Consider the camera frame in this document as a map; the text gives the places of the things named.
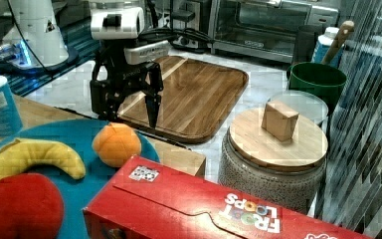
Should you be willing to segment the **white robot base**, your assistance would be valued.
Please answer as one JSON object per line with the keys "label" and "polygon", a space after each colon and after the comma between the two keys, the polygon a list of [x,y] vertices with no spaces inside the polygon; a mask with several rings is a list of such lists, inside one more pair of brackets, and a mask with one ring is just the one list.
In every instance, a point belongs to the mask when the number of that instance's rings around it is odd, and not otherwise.
{"label": "white robot base", "polygon": [[0,45],[0,60],[21,71],[54,72],[75,61],[55,18],[52,0],[7,0],[14,23]]}

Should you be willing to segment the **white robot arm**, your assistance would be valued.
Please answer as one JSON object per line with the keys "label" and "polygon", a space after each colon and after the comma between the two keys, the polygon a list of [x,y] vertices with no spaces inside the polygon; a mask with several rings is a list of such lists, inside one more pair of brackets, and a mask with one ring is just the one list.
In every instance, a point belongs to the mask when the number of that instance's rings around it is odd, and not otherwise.
{"label": "white robot arm", "polygon": [[124,100],[143,92],[149,125],[157,124],[163,90],[160,65],[129,47],[143,27],[140,7],[92,12],[92,36],[101,40],[90,81],[92,111],[102,120],[117,121]]}

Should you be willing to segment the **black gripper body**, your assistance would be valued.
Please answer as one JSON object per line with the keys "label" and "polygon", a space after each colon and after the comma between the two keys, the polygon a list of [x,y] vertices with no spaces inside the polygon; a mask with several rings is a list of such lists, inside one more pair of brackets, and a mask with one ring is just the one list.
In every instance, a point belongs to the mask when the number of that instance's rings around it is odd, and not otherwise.
{"label": "black gripper body", "polygon": [[126,40],[101,40],[95,55],[94,96],[120,94],[122,97],[143,92],[154,96],[154,88],[145,81],[154,63],[146,61],[137,65],[127,62],[124,47]]}

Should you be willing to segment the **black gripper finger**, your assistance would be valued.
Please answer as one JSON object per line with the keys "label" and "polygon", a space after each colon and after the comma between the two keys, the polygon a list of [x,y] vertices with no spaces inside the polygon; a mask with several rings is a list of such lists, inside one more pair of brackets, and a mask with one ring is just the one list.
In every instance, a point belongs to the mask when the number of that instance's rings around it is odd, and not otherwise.
{"label": "black gripper finger", "polygon": [[101,61],[96,61],[90,81],[92,111],[98,114],[101,120],[117,121],[118,108],[121,103],[120,94],[122,76],[114,67],[107,67],[105,80],[99,80],[98,74],[103,66]]}
{"label": "black gripper finger", "polygon": [[161,96],[159,93],[164,89],[160,65],[158,63],[147,64],[146,74],[149,77],[150,83],[146,85],[146,89],[143,92],[145,93],[149,125],[155,128],[161,105]]}

